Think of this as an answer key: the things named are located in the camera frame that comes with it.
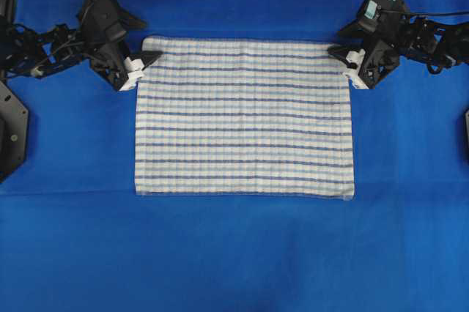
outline black metal frame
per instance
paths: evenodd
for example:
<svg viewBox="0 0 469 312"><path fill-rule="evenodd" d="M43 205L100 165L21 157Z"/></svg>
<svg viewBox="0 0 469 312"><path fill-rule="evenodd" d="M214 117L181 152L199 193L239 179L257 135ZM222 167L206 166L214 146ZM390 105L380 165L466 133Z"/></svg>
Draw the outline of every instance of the black metal frame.
<svg viewBox="0 0 469 312"><path fill-rule="evenodd" d="M15 18L16 0L0 0L0 15L10 23ZM3 80L5 71L0 71ZM25 160L29 111L0 81L0 182Z"/></svg>
<svg viewBox="0 0 469 312"><path fill-rule="evenodd" d="M466 119L466 131L468 132L468 145L469 145L469 111L466 112L465 119Z"/></svg>

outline white towel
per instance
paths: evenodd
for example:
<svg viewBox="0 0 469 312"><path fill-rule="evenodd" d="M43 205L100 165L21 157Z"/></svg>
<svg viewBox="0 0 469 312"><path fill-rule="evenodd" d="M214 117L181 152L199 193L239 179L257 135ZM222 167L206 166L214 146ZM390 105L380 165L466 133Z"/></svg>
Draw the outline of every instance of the white towel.
<svg viewBox="0 0 469 312"><path fill-rule="evenodd" d="M140 194L354 194L342 63L327 44L148 37L139 83Z"/></svg>

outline blue cloth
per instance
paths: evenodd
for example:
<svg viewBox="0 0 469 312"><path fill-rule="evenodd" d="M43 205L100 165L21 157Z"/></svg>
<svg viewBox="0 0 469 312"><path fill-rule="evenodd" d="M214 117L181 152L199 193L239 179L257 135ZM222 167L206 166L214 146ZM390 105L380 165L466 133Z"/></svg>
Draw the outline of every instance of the blue cloth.
<svg viewBox="0 0 469 312"><path fill-rule="evenodd" d="M76 26L82 1L19 0L17 21ZM119 1L149 22L134 48L149 34L334 40L362 2ZM0 185L0 311L468 311L468 73L402 60L352 90L350 202L135 196L135 92L86 64L16 79L32 116L28 161Z"/></svg>

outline black cable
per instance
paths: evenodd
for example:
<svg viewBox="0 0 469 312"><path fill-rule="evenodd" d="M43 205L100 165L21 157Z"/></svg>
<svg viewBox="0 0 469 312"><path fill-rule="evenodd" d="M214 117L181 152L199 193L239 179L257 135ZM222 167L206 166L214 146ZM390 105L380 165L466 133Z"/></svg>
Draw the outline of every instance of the black cable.
<svg viewBox="0 0 469 312"><path fill-rule="evenodd" d="M25 29L25 30L29 30L29 28L25 27L23 24L17 23L17 24L13 24L13 26L14 26L15 28L18 28L18 27L19 27L19 28L23 28L23 29Z"/></svg>
<svg viewBox="0 0 469 312"><path fill-rule="evenodd" d="M64 43L62 43L59 47L55 48L52 52L50 52L44 59L42 59L41 61L39 61L39 63L37 63L35 66L33 66L33 68L31 68L30 70L28 70L29 72L31 72L32 70L35 70L35 69L37 69L38 67L40 67L44 62L46 62L49 58L51 58L54 54L56 54L57 52L59 52L61 49L74 45L74 44L70 44L70 43L76 38L76 35L80 32L81 27L83 26L83 23L84 23L84 21L85 21L85 18L86 18L86 16L88 15L88 11L91 9L91 7L93 6L93 4L95 4L95 3L92 1L92 2L89 4L89 6L86 7L86 9L84 10L83 16L81 17L80 25L78 26L78 29L76 29L75 32L72 34L71 38L70 38L69 40L65 41ZM27 29L27 28L26 28L24 25L22 25L22 24L15 24L15 26L21 26L21 27ZM18 76L23 75L24 73L27 73L27 71L21 72L21 73L18 73L18 74L14 74L14 75L11 75L11 76L8 76L8 77L6 77L5 79L2 79L2 80L3 80L3 81L6 81L6 80L8 80L8 79L13 79L13 78L16 78L16 77L18 77Z"/></svg>
<svg viewBox="0 0 469 312"><path fill-rule="evenodd" d="M66 45L64 48L73 47L73 46L80 46L80 45L84 45L84 44L85 44L84 41L78 41L78 42L69 43L69 44Z"/></svg>
<svg viewBox="0 0 469 312"><path fill-rule="evenodd" d="M409 15L410 17L453 17L457 15L469 15L469 11L465 12L451 12L451 13L426 13L426 12L403 12L401 10L380 10L383 13L396 13L402 15Z"/></svg>

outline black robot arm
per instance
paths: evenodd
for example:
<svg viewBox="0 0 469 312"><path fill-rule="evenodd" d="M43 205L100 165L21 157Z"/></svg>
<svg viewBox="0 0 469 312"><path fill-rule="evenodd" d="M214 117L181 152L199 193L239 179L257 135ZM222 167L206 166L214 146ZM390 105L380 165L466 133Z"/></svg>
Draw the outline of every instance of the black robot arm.
<svg viewBox="0 0 469 312"><path fill-rule="evenodd" d="M0 69L7 71L4 79L19 75L44 78L88 59L90 67L115 90L128 90L135 87L139 72L162 54L130 52L125 36L129 30L143 29L146 23L122 9L117 0L85 0L77 18L77 29L61 24L38 34L0 16Z"/></svg>
<svg viewBox="0 0 469 312"><path fill-rule="evenodd" d="M438 74L461 63L469 64L469 22L446 25L409 11L403 0L365 0L356 19L338 33L361 39L361 44L339 45L329 54L347 65L345 74L359 89L373 89L399 66L399 57L424 63Z"/></svg>

